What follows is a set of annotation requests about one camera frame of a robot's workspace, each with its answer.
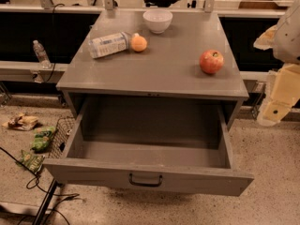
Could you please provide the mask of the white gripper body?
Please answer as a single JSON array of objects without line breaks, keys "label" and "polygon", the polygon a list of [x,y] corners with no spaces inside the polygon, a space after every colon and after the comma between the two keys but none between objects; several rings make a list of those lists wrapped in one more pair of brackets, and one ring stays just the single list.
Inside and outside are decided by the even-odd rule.
[{"label": "white gripper body", "polygon": [[271,127],[278,124],[300,99],[300,66],[285,64],[267,77],[265,98],[259,109],[257,122]]}]

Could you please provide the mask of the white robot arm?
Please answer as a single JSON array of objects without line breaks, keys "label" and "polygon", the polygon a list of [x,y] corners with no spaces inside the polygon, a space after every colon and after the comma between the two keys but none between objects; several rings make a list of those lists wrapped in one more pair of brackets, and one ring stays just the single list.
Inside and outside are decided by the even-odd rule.
[{"label": "white robot arm", "polygon": [[260,50],[272,49],[284,63],[278,72],[269,72],[266,97],[257,121],[271,127],[278,124],[300,99],[300,0],[295,0],[276,25],[268,28],[254,42]]}]

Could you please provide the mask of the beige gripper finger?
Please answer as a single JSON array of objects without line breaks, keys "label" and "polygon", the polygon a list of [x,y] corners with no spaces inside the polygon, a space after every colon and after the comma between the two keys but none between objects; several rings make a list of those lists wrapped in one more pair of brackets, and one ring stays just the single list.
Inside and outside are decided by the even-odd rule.
[{"label": "beige gripper finger", "polygon": [[274,36],[277,31],[275,25],[269,27],[265,30],[255,41],[253,46],[259,50],[268,50],[272,49],[274,45]]}]

